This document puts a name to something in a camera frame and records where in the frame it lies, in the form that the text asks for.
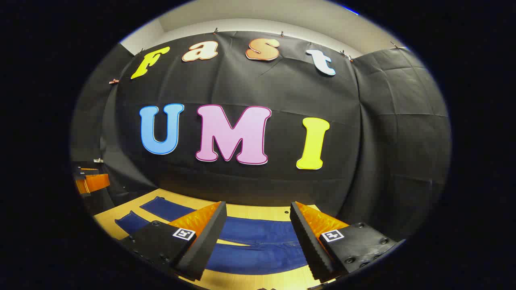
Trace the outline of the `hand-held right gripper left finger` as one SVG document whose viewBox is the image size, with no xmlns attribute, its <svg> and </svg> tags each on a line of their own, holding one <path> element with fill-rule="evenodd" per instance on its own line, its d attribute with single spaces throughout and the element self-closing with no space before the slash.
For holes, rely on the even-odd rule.
<svg viewBox="0 0 516 290">
<path fill-rule="evenodd" d="M 119 243 L 168 276 L 200 280 L 227 218 L 219 201 L 175 219 L 147 223 Z"/>
</svg>

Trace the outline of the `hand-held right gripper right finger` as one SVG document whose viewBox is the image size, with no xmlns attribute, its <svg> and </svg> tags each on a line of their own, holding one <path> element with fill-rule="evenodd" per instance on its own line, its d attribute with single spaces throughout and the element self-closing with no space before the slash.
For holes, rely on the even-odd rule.
<svg viewBox="0 0 516 290">
<path fill-rule="evenodd" d="M 404 243 L 364 222 L 347 224 L 297 201 L 290 219 L 312 276 L 321 283 L 361 271 Z"/>
</svg>

